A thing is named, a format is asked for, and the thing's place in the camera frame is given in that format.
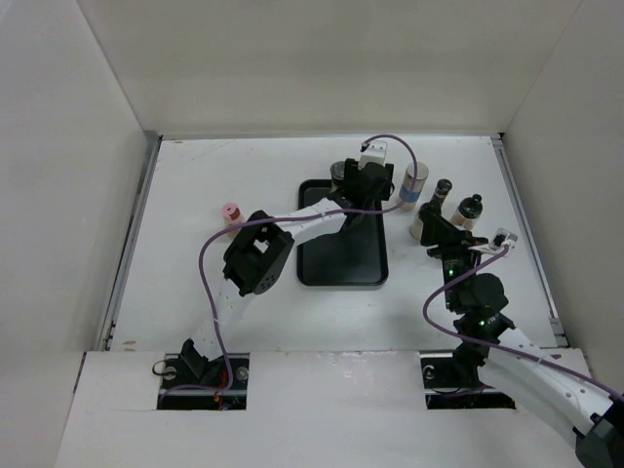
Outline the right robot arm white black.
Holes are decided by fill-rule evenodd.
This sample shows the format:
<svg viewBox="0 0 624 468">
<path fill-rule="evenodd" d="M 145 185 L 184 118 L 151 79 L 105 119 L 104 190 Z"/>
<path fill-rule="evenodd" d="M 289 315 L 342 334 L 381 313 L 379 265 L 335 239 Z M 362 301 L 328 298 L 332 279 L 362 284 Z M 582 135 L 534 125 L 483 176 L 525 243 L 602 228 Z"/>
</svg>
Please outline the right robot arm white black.
<svg viewBox="0 0 624 468">
<path fill-rule="evenodd" d="M 460 339 L 452 374 L 461 384 L 497 390 L 531 411 L 574 449 L 584 467 L 623 464 L 623 396 L 592 377 L 564 367 L 503 313 L 509 301 L 501 280 L 485 272 L 516 244 L 500 228 L 476 237 L 426 203 L 418 211 L 419 242 L 442 263 L 445 307 L 457 314 L 447 334 Z"/>
</svg>

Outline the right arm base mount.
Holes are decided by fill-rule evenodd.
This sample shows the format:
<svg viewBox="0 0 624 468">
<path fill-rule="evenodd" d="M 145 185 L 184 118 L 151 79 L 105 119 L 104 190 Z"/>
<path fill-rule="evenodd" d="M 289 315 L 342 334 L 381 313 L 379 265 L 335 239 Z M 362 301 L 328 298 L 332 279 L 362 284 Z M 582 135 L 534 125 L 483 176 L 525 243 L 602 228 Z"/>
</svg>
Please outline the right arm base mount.
<svg viewBox="0 0 624 468">
<path fill-rule="evenodd" d="M 425 406 L 429 410 L 514 410 L 507 395 L 483 384 L 476 364 L 455 350 L 419 356 Z"/>
</svg>

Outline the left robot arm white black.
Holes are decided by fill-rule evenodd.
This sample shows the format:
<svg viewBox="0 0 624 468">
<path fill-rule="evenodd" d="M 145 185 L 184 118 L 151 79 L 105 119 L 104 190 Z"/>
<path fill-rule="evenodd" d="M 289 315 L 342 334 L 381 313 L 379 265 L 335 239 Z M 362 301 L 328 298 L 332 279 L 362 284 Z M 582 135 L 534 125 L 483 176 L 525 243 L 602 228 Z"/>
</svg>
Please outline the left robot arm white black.
<svg viewBox="0 0 624 468">
<path fill-rule="evenodd" d="M 389 163 L 361 166 L 347 159 L 342 184 L 319 202 L 277 217 L 256 211 L 241 225 L 224 253 L 218 294 L 211 292 L 206 273 L 200 272 L 211 313 L 180 351 L 185 376 L 195 387 L 215 384 L 219 368 L 215 359 L 225 355 L 223 335 L 234 328 L 253 298 L 275 285 L 292 250 L 380 215 L 379 204 L 393 190 L 393 173 Z"/>
</svg>

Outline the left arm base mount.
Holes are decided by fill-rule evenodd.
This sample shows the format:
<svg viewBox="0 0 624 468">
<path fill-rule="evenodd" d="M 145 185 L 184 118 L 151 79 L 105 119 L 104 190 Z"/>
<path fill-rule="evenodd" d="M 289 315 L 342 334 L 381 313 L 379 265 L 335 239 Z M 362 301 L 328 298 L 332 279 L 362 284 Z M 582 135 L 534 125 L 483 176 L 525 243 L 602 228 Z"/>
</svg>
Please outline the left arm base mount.
<svg viewBox="0 0 624 468">
<path fill-rule="evenodd" d="M 177 354 L 166 354 L 151 369 L 159 378 L 158 410 L 244 410 L 247 407 L 249 354 L 208 359 L 191 339 Z"/>
</svg>

